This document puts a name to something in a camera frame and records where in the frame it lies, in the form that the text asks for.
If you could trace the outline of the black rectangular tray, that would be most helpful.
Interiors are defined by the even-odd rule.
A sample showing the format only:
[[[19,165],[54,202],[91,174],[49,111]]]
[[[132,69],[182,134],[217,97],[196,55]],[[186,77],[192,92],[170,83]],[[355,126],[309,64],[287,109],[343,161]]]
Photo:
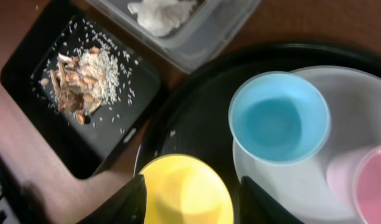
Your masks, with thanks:
[[[79,179],[112,165],[161,99],[158,70],[70,1],[51,1],[2,86]]]

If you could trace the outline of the round black tray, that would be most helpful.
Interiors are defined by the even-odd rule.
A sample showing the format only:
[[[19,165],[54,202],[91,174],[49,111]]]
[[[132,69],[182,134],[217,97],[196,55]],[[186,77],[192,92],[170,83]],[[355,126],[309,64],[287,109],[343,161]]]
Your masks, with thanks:
[[[315,85],[332,116],[320,153],[290,166],[257,161],[235,144],[228,123],[233,94],[263,72],[293,72]],[[357,223],[329,189],[330,161],[381,144],[381,57],[365,50],[317,42],[270,42],[240,50],[194,72],[152,120],[135,169],[166,154],[208,163],[236,198],[247,175],[304,223]]]

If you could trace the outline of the blue plastic cup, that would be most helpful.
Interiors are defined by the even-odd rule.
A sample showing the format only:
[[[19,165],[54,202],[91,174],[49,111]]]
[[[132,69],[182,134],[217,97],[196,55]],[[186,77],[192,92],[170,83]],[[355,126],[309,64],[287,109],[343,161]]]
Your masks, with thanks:
[[[275,165],[317,154],[331,132],[331,112],[322,93],[289,72],[265,72],[233,94],[228,124],[235,142],[254,159]]]

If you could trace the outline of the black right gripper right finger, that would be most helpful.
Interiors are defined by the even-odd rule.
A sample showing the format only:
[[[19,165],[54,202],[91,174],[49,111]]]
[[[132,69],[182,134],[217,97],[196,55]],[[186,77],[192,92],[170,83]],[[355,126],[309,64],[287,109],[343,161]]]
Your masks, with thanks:
[[[238,200],[240,224],[303,224],[248,176],[241,179]]]

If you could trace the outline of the peanut shells and rice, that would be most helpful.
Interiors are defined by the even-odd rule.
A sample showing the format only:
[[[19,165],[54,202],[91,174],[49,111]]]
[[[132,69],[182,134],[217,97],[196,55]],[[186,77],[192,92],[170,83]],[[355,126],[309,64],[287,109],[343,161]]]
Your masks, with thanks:
[[[96,22],[73,17],[31,73],[35,96],[80,129],[108,125],[124,135],[140,113],[133,100],[138,61]]]

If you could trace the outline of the pink plastic cup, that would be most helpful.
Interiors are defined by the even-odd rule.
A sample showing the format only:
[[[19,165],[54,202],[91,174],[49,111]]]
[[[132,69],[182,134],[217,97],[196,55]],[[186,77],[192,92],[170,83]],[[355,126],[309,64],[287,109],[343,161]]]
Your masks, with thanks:
[[[360,221],[381,224],[381,146],[339,154],[329,163],[326,180]]]

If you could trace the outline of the light grey plate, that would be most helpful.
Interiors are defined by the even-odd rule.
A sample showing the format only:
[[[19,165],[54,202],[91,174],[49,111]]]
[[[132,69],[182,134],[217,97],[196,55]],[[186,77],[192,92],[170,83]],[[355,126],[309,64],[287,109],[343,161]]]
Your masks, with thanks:
[[[327,143],[314,157],[288,166],[257,161],[234,143],[237,176],[249,176],[304,223],[361,223],[352,206],[352,183],[361,159],[381,146],[381,78],[334,66],[294,74],[315,85],[329,105]]]

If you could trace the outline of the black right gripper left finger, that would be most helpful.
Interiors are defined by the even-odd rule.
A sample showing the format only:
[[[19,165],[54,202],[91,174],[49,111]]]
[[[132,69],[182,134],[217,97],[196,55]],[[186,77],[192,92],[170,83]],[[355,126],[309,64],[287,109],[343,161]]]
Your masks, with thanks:
[[[145,178],[138,174],[78,224],[143,224],[146,196]]]

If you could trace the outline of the crumpled white tissue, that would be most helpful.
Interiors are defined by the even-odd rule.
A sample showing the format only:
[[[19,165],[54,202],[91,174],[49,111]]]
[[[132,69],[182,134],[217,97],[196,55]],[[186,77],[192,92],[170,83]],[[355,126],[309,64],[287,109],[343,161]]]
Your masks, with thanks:
[[[185,23],[196,5],[195,0],[144,0],[128,3],[128,10],[150,34],[163,37]]]

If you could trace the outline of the yellow bowl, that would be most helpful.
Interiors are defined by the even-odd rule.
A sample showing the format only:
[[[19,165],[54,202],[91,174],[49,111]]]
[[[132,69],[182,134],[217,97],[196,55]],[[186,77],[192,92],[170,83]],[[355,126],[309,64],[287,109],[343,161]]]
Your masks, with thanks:
[[[170,154],[149,162],[139,173],[146,184],[145,223],[235,223],[226,185],[201,160]]]

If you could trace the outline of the clear plastic bin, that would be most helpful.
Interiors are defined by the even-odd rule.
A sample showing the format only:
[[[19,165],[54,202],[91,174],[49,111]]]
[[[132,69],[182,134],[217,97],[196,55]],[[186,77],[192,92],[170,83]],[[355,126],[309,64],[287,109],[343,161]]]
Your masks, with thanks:
[[[260,0],[197,1],[190,18],[163,37],[153,36],[137,23],[137,15],[128,10],[130,2],[141,1],[90,0],[89,3],[177,68],[190,73],[221,53]]]

